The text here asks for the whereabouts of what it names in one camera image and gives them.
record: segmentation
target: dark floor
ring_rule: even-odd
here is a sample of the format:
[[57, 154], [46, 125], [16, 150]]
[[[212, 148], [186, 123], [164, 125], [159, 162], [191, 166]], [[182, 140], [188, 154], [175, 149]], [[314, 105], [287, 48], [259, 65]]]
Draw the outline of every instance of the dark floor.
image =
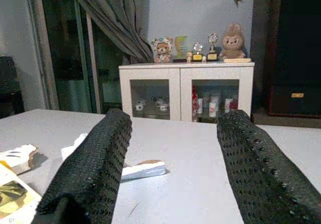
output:
[[321, 119], [269, 116], [264, 108], [260, 108], [254, 112], [252, 114], [252, 120], [256, 125], [276, 125], [321, 129]]

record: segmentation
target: trophy base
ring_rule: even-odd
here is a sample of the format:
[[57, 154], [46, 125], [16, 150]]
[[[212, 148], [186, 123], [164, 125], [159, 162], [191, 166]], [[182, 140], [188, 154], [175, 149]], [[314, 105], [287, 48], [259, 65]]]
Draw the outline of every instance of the trophy base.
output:
[[208, 53], [206, 59], [208, 62], [217, 61], [217, 53]]
[[203, 58], [202, 54], [194, 54], [193, 55], [193, 62], [201, 62]]

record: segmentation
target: white wall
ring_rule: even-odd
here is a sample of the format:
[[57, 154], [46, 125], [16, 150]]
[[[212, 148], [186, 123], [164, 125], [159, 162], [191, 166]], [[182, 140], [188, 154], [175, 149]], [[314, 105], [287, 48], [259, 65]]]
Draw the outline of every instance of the white wall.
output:
[[0, 0], [0, 55], [14, 58], [25, 110], [45, 108], [27, 0]]
[[209, 50], [207, 36], [219, 34], [218, 46], [230, 22], [238, 22], [243, 28], [245, 48], [250, 52], [253, 0], [243, 0], [236, 8], [234, 0], [149, 0], [147, 37], [188, 36], [188, 48], [196, 41]]

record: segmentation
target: gray curtain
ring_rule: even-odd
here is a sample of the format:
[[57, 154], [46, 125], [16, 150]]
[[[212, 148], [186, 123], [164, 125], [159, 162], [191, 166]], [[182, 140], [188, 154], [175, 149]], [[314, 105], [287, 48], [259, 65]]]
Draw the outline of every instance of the gray curtain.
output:
[[141, 37], [140, 0], [78, 0], [93, 21], [124, 53], [137, 62], [153, 62], [152, 50]]

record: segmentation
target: white cabinet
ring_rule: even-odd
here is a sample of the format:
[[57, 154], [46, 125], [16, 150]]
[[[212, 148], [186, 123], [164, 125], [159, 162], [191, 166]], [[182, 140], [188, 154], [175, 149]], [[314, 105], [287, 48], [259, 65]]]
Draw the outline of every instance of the white cabinet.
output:
[[[132, 117], [206, 123], [215, 123], [229, 109], [250, 115], [253, 68], [253, 62], [120, 66], [123, 111]], [[194, 115], [193, 91], [203, 100]], [[210, 116], [209, 103], [214, 101], [215, 114]]]

